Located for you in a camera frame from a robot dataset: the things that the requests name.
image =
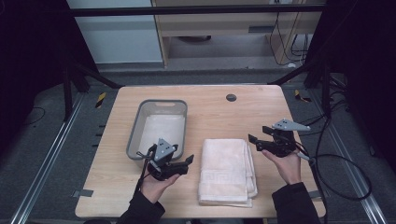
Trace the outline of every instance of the aluminum rail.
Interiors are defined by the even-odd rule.
[[[66,136],[68,135],[75,119],[78,114],[78,111],[81,108],[81,103],[83,101],[84,95],[79,93],[77,95],[77,99],[75,102],[73,113],[71,114],[69,120],[65,121],[58,132],[55,140],[52,143],[51,148],[47,154],[46,159],[44,159],[37,175],[35,176],[35,180],[31,184],[28,192],[24,196],[20,206],[17,211],[14,213],[10,223],[11,224],[23,224],[28,219],[30,212],[32,211],[33,206],[35,205],[35,201],[38,198],[41,190],[46,183],[47,177],[50,174],[50,171],[56,161],[56,158],[61,151],[62,146],[64,145],[64,141]]]

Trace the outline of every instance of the folded towel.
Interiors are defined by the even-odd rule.
[[[206,139],[203,145],[200,203],[251,207],[257,195],[250,147],[243,139]]]

